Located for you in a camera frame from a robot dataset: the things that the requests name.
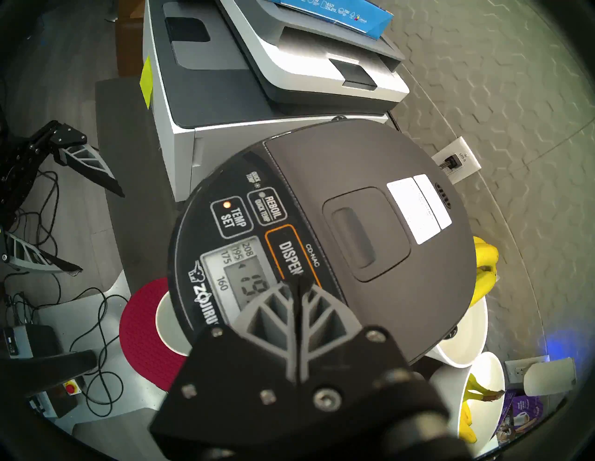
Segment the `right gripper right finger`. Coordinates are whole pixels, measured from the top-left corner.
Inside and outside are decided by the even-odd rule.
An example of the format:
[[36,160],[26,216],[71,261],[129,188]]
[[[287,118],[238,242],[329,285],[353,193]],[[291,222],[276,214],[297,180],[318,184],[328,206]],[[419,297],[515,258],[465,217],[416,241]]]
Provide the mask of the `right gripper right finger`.
[[447,460],[447,410],[395,340],[300,279],[300,388],[314,422],[300,460]]

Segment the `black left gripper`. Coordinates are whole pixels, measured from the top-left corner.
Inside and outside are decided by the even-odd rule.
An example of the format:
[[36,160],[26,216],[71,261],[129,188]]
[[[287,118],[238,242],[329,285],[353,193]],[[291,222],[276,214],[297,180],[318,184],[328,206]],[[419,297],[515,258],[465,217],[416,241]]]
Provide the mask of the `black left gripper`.
[[[103,189],[124,198],[125,194],[87,136],[66,124],[50,121],[29,137],[16,136],[1,121],[1,218],[14,219],[29,195],[37,170],[52,153],[54,161],[68,167]],[[1,262],[15,270],[66,273],[83,271],[78,265],[43,251],[21,238],[1,230]]]

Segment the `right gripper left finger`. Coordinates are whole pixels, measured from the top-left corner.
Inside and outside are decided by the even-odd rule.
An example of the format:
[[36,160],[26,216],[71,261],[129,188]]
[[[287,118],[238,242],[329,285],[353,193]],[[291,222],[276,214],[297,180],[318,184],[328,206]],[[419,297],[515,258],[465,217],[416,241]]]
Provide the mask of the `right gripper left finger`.
[[304,460],[299,347],[307,279],[198,335],[150,425],[168,460]]

